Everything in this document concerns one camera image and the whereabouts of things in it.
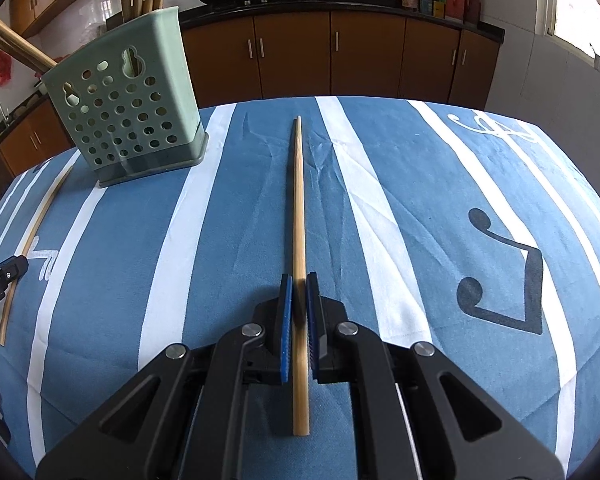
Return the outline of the blue white striped tablecloth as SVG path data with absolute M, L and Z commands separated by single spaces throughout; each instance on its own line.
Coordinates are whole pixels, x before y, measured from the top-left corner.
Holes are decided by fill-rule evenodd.
M 434 344 L 575 471 L 600 438 L 600 196 L 528 122 L 348 96 L 204 110 L 192 168 L 105 188 L 69 150 L 15 180 L 0 262 L 29 269 L 0 408 L 17 464 L 168 344 L 212 344 L 276 295 L 298 116 L 321 292 L 390 344 Z

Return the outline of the green perforated utensil holder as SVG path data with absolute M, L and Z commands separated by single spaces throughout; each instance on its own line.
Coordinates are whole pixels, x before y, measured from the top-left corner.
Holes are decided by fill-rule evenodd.
M 190 167 L 204 130 L 178 8 L 151 11 L 106 32 L 48 70 L 47 94 L 103 186 Z

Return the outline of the wooden chopstick leaning in holder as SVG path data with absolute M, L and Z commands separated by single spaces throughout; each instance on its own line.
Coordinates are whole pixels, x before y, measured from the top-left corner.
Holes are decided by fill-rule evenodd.
M 51 70 L 57 65 L 57 62 L 50 58 L 46 53 L 35 47 L 27 39 L 22 38 L 9 26 L 0 19 L 0 39 L 3 44 L 8 44 L 9 47 L 21 55 L 23 58 L 31 61 L 36 69 L 45 73 L 46 70 Z

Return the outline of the red plastic bag on wall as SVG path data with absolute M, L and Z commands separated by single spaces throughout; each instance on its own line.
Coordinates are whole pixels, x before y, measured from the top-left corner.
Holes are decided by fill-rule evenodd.
M 12 57 L 0 50 L 0 87 L 12 80 Z

